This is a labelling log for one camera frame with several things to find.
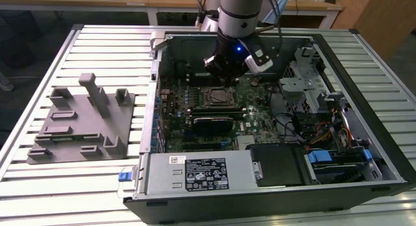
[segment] metal case frame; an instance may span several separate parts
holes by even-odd
[[[170,32],[166,35],[212,35],[213,33],[201,32]],[[274,36],[276,34],[264,34],[264,36]],[[134,212],[140,219],[148,224],[165,224],[182,221],[209,221],[226,218],[254,217],[276,214],[292,214],[310,211],[334,211],[349,209],[350,207],[366,202],[368,200],[385,195],[394,195],[409,190],[416,186],[416,171],[406,160],[390,134],[388,133],[382,123],[372,110],[350,76],[348,75],[330,47],[320,34],[284,34],[292,37],[310,37],[324,61],[326,68],[330,69],[334,76],[341,83],[341,89],[345,97],[352,105],[353,110],[360,115],[360,122],[368,128],[369,136],[374,138],[381,147],[386,157],[389,158],[393,173],[401,176],[394,181],[374,181],[366,182],[365,185],[360,183],[352,184],[333,184],[313,186],[309,189],[298,187],[288,188],[269,188],[266,191],[236,194],[186,194],[185,196],[168,197],[144,197],[138,198],[138,193],[145,193],[145,181],[149,172],[146,165],[150,160],[150,154],[141,156],[141,162],[137,172],[137,191],[133,197],[124,198],[124,204],[132,212]],[[152,74],[156,74],[156,61]],[[150,138],[148,129],[144,127],[141,142],[146,142]]]

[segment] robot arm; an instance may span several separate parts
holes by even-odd
[[[204,61],[225,84],[248,70],[257,75],[273,65],[277,53],[266,50],[256,33],[261,4],[262,0],[220,0],[216,49]]]

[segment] aluminum extrusion table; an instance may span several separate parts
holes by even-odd
[[[196,29],[177,26],[74,27],[0,151],[0,225],[145,225],[118,198],[122,193],[117,191],[117,174],[137,164],[152,67],[150,33]],[[361,36],[348,30],[284,29],[284,32],[324,36],[416,168],[416,98]],[[136,94],[128,159],[29,165],[26,152],[52,105],[46,96],[57,86],[66,86],[72,94],[84,94],[77,77],[89,72],[97,76],[96,84],[104,86],[106,93],[122,87]],[[132,192],[132,182],[121,189]],[[416,192],[408,191],[377,198],[350,210],[181,225],[416,225],[414,209]]]

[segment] wooden desk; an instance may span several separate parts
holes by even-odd
[[[0,9],[5,10],[52,10],[52,11],[106,11],[146,12],[149,24],[157,25],[157,12],[198,11],[196,0],[0,0]],[[284,15],[322,16],[320,28],[330,28],[342,10],[341,4],[329,4],[316,0],[289,0]]]
[[[196,0],[148,0],[148,6],[154,12],[197,12]],[[332,23],[337,18],[338,12],[344,9],[337,1],[336,4],[318,2],[316,0],[289,0],[286,2],[282,15],[320,16],[324,17],[318,28],[330,29]]]

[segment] motherboard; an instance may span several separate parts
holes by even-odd
[[[194,86],[190,80],[161,82],[165,152],[244,150],[249,144],[278,142],[269,110],[274,83],[253,76],[229,87]]]

